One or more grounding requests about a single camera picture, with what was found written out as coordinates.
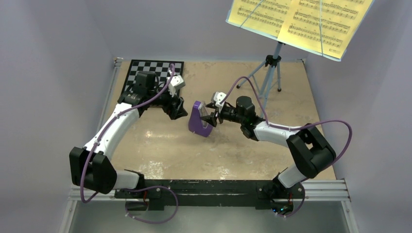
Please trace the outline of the clear plastic metronome cover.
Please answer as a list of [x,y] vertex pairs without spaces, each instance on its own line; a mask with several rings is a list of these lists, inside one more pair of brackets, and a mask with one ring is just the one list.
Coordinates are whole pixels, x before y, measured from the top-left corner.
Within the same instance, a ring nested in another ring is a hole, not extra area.
[[206,122],[210,118],[210,112],[206,106],[206,103],[203,101],[201,102],[199,108],[200,119]]

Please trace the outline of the purple metronome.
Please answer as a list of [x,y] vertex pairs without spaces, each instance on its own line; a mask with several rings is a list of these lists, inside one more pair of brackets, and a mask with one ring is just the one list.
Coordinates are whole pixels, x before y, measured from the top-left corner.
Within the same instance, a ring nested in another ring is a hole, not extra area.
[[188,123],[188,129],[192,133],[195,133],[203,137],[208,137],[211,134],[213,127],[200,119],[200,114],[198,110],[200,104],[201,101],[197,100],[194,102],[192,106]]

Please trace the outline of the light blue music stand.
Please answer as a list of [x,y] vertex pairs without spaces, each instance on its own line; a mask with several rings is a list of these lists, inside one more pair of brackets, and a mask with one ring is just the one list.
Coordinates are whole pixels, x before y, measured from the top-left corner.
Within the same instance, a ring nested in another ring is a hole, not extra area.
[[262,83],[261,88],[258,89],[259,96],[264,98],[264,102],[267,102],[268,95],[270,90],[277,85],[277,90],[281,91],[281,77],[280,77],[280,50],[283,45],[287,45],[286,43],[278,41],[277,37],[268,37],[266,35],[262,35],[270,39],[274,39],[277,41],[277,46],[273,54],[269,54],[266,56],[265,60],[251,73],[249,77],[254,78],[255,73],[263,67],[267,67],[268,71],[266,77]]

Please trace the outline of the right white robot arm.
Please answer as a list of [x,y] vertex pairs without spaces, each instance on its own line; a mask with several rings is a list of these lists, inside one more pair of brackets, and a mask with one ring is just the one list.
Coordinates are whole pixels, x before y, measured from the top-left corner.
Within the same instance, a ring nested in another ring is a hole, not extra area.
[[246,138],[289,149],[294,164],[274,178],[273,192],[280,198],[291,193],[292,186],[316,177],[336,159],[335,150],[315,126],[307,124],[302,129],[290,129],[282,125],[270,125],[256,114],[250,97],[238,97],[235,106],[213,100],[206,107],[214,111],[200,119],[211,126],[216,127],[224,121],[235,122],[240,124],[240,130]]

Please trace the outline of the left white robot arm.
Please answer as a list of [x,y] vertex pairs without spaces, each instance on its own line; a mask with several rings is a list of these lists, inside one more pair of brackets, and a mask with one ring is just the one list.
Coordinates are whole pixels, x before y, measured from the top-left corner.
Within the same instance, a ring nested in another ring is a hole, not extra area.
[[84,146],[74,147],[69,153],[72,183],[98,193],[126,189],[134,199],[143,196],[143,175],[131,170],[116,170],[111,158],[118,144],[150,107],[161,108],[171,120],[187,116],[184,99],[178,91],[185,86],[181,75],[168,72],[163,85],[153,72],[139,71],[131,85],[120,95],[108,121]]

